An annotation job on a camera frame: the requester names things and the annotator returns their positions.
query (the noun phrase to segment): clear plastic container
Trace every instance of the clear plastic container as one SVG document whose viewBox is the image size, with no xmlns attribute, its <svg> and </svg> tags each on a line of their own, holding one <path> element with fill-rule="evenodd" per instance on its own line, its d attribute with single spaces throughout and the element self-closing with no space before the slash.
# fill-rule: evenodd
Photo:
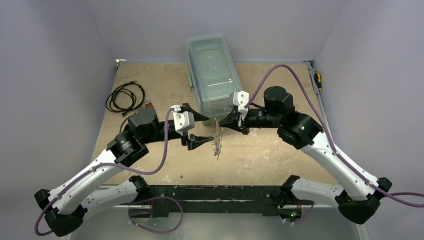
<svg viewBox="0 0 424 240">
<path fill-rule="evenodd" d="M 226 116 L 232 110 L 230 94 L 243 89 L 224 37 L 191 37 L 186 47 L 188 78 L 198 112 L 207 117 Z"/>
</svg>

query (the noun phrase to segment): scratched surface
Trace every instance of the scratched surface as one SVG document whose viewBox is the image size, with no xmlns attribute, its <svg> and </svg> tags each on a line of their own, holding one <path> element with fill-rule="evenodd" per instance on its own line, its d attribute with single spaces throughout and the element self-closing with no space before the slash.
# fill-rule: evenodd
<svg viewBox="0 0 424 240">
<path fill-rule="evenodd" d="M 273 64 L 236 64 L 238 77 L 243 90 L 252 94 L 265 73 Z M 316 107 L 317 100 L 312 88 L 308 69 L 303 64 L 292 64 L 304 84 L 309 97 Z M 176 104 L 189 103 L 197 109 L 193 93 L 190 91 L 184 63 L 123 63 L 119 66 L 113 88 L 136 81 L 143 86 L 146 99 L 157 111 L 159 121 L 165 118 L 167 109 Z M 286 69 L 275 70 L 263 85 L 254 103 L 263 105 L 263 91 L 267 87 L 282 86 L 294 98 L 299 112 L 314 116 L 298 84 Z M 118 97 L 118 104 L 130 104 L 125 95 Z M 119 113 L 106 112 L 98 135 L 95 156 L 106 147 L 119 132 L 125 117 Z M 197 123 L 189 131 L 197 136 L 213 136 L 212 126 Z M 179 140 L 169 142 L 168 154 L 163 168 L 154 175 L 145 176 L 151 185 L 281 185 L 288 176 L 294 174 L 312 181 L 336 183 L 318 163 L 309 156 L 284 143 L 276 129 L 250 129 L 249 135 L 242 135 L 230 129 L 222 132 L 222 149 L 219 160 L 214 156 L 214 145 L 205 143 L 199 148 L 187 151 Z M 147 145 L 149 154 L 132 165 L 143 171 L 152 171 L 160 163 L 164 150 L 163 142 Z M 118 185 L 134 173 L 123 171 L 105 184 Z"/>
</svg>

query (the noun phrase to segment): white wall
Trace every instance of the white wall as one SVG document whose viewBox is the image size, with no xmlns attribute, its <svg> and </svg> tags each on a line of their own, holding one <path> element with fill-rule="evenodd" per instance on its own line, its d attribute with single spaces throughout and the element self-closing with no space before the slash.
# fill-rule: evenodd
<svg viewBox="0 0 424 240">
<path fill-rule="evenodd" d="M 235 61 L 314 59 L 347 0 L 88 0 L 118 59 L 184 61 L 187 37 L 223 33 Z"/>
<path fill-rule="evenodd" d="M 0 232 L 39 239 L 33 195 L 90 161 L 116 63 L 85 0 L 2 0 L 0 56 Z"/>
<path fill-rule="evenodd" d="M 424 193 L 423 13 L 422 0 L 350 0 L 315 63 L 336 143 L 390 192 Z M 367 227 L 373 240 L 422 239 L 423 216 L 383 199 Z"/>
</svg>

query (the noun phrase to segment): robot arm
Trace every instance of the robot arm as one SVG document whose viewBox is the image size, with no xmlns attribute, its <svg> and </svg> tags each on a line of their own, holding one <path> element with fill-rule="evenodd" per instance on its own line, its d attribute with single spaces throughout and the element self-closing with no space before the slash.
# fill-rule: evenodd
<svg viewBox="0 0 424 240">
<path fill-rule="evenodd" d="M 174 120 L 168 121 L 171 111 Z M 188 135 L 188 130 L 194 128 L 196 121 L 208 119 L 195 112 L 188 103 L 172 106 L 165 121 L 161 122 L 158 121 L 154 108 L 140 108 L 137 114 L 128 119 L 124 131 L 119 133 L 93 162 L 64 184 L 52 190 L 41 189 L 34 195 L 50 229 L 58 237 L 65 236 L 96 213 L 132 202 L 148 193 L 149 186 L 139 175 L 132 176 L 123 184 L 110 189 L 96 189 L 148 154 L 148 143 L 181 139 L 181 144 L 187 146 L 190 151 L 212 141 L 213 137 Z M 139 173 L 152 175 L 158 172 L 165 158 L 166 153 L 156 170 Z"/>
<path fill-rule="evenodd" d="M 339 182 L 337 185 L 325 184 L 292 175 L 281 187 L 281 207 L 287 199 L 311 200 L 338 208 L 354 223 L 365 223 L 376 212 L 383 197 L 370 185 L 387 192 L 392 183 L 362 169 L 337 146 L 334 152 L 323 128 L 311 116 L 295 111 L 293 96 L 283 87 L 269 87 L 263 92 L 263 97 L 263 107 L 255 104 L 257 108 L 249 109 L 249 94 L 234 92 L 231 95 L 233 111 L 220 121 L 220 126 L 244 135 L 249 133 L 249 128 L 275 128 L 284 142 L 317 161 Z M 370 182 L 365 183 L 337 155 Z"/>
</svg>

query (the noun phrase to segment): black metal frame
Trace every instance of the black metal frame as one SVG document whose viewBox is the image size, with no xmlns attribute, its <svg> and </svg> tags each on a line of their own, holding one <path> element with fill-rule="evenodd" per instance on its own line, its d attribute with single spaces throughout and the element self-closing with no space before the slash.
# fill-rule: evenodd
<svg viewBox="0 0 424 240">
<path fill-rule="evenodd" d="M 240 213 L 262 214 L 263 216 L 290 216 L 283 205 L 297 206 L 294 199 L 281 199 L 281 186 L 273 185 L 150 185 L 150 191 L 140 194 L 137 200 L 145 200 L 150 197 L 161 195 L 173 198 L 181 204 L 185 213 Z M 302 201 L 304 205 L 312 204 L 312 201 Z M 169 213 L 179 213 L 178 206 L 166 199 L 154 201 L 152 217 L 166 218 Z M 134 217 L 149 217 L 150 214 Z"/>
</svg>

